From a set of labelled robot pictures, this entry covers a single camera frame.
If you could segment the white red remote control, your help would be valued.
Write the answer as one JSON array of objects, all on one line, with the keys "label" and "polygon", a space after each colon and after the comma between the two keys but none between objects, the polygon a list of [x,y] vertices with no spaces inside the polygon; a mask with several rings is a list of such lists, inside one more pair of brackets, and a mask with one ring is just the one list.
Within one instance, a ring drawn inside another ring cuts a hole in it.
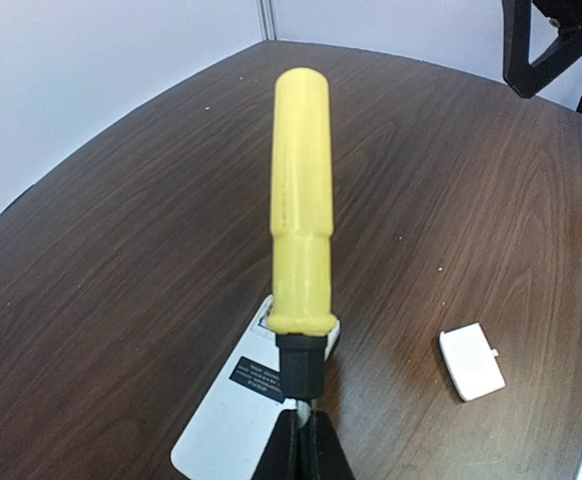
[{"label": "white red remote control", "polygon": [[272,305],[266,296],[171,451],[190,479],[250,479],[279,414],[297,409],[280,388]]}]

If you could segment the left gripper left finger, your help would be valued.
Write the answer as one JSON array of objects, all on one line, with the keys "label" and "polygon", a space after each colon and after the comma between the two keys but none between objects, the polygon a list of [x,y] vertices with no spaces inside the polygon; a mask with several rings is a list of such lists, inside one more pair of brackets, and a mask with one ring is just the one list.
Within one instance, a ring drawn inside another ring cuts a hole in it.
[{"label": "left gripper left finger", "polygon": [[280,413],[252,475],[253,480],[300,478],[298,420],[295,410]]}]

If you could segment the white battery cover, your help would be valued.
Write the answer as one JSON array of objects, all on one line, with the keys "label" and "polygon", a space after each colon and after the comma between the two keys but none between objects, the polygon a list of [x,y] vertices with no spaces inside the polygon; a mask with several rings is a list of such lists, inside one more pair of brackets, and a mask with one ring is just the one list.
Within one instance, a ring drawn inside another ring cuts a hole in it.
[{"label": "white battery cover", "polygon": [[505,379],[479,323],[441,332],[439,346],[452,383],[464,402],[503,389]]}]

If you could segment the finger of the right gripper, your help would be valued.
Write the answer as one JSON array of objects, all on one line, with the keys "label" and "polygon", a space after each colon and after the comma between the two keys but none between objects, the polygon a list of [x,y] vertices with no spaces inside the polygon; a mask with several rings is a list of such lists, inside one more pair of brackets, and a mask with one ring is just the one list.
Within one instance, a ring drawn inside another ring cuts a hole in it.
[{"label": "finger of the right gripper", "polygon": [[[582,0],[507,0],[503,13],[502,76],[521,98],[530,99],[582,58]],[[532,48],[532,14],[552,27],[546,46]]]}]

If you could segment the right aluminium frame post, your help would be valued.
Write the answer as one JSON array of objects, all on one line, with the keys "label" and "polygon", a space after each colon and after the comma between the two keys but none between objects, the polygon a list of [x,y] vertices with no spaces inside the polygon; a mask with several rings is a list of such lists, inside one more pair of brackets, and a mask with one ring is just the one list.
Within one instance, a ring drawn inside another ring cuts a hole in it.
[{"label": "right aluminium frame post", "polygon": [[273,0],[256,0],[259,28],[264,41],[278,41],[275,3]]}]

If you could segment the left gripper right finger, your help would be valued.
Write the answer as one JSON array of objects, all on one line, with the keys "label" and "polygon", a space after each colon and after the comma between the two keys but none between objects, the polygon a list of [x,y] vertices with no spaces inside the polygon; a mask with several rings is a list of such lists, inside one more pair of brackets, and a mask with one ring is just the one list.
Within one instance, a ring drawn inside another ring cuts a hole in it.
[{"label": "left gripper right finger", "polygon": [[313,410],[300,429],[300,478],[353,480],[355,478],[329,415]]}]

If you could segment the yellow handled screwdriver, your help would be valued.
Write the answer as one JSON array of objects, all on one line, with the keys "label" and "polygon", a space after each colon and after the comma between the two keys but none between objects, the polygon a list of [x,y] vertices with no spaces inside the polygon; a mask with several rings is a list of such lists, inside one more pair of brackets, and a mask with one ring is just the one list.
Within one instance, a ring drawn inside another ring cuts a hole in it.
[{"label": "yellow handled screwdriver", "polygon": [[307,67],[275,83],[270,231],[273,308],[283,395],[295,400],[300,425],[324,393],[331,308],[334,230],[329,85]]}]

